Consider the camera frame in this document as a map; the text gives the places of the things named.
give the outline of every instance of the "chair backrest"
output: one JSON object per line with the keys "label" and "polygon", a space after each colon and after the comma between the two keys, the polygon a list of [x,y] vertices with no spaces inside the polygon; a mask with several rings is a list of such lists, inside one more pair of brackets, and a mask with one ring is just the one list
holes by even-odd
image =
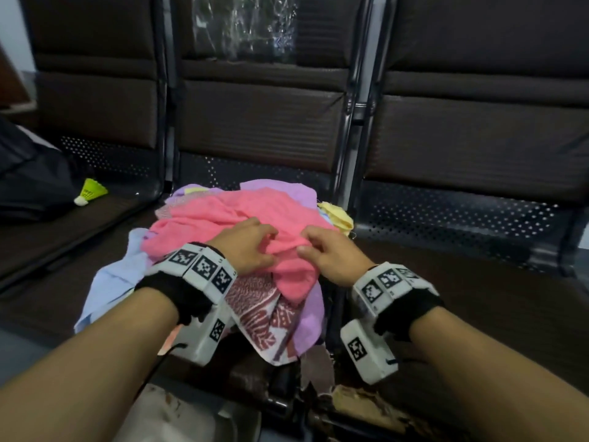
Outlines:
{"label": "chair backrest", "polygon": [[257,2],[172,0],[175,181],[274,178],[335,201],[372,0]]}
{"label": "chair backrest", "polygon": [[571,274],[589,194],[589,0],[389,0],[360,237]]}
{"label": "chair backrest", "polygon": [[37,66],[41,133],[111,190],[163,189],[161,0],[20,0]]}

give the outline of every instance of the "white wall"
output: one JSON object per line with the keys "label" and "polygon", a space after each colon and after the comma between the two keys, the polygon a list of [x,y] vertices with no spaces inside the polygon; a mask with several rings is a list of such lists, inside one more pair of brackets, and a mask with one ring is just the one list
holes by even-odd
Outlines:
{"label": "white wall", "polygon": [[18,0],[0,0],[0,43],[19,71],[35,71],[35,63]]}

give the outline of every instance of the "chair seat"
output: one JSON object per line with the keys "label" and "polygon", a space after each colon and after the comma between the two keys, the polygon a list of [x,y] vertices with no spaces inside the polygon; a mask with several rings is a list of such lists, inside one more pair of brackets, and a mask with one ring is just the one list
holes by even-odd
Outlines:
{"label": "chair seat", "polygon": [[139,205],[136,199],[107,195],[50,222],[0,226],[0,277],[76,245]]}
{"label": "chair seat", "polygon": [[[375,263],[406,265],[435,285],[451,312],[589,394],[589,295],[577,279],[390,243],[356,243]],[[390,343],[397,356],[415,356],[410,343]],[[427,364],[401,364],[375,387],[393,406],[467,428],[459,403]]]}
{"label": "chair seat", "polygon": [[91,242],[90,248],[86,245],[79,248],[71,255],[71,262],[55,272],[31,282],[21,291],[1,295],[0,319],[25,330],[37,331],[56,343],[69,338],[74,333],[74,324],[96,272],[123,257],[131,229],[149,227],[155,220],[153,209],[149,208],[101,236],[99,241]]}

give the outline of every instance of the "yellow shuttlecock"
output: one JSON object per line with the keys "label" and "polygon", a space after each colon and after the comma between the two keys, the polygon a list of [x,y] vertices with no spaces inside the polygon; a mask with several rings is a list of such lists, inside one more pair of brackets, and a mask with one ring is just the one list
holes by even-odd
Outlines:
{"label": "yellow shuttlecock", "polygon": [[108,190],[98,181],[86,178],[82,193],[75,198],[74,203],[78,206],[86,206],[90,200],[98,199],[107,193]]}

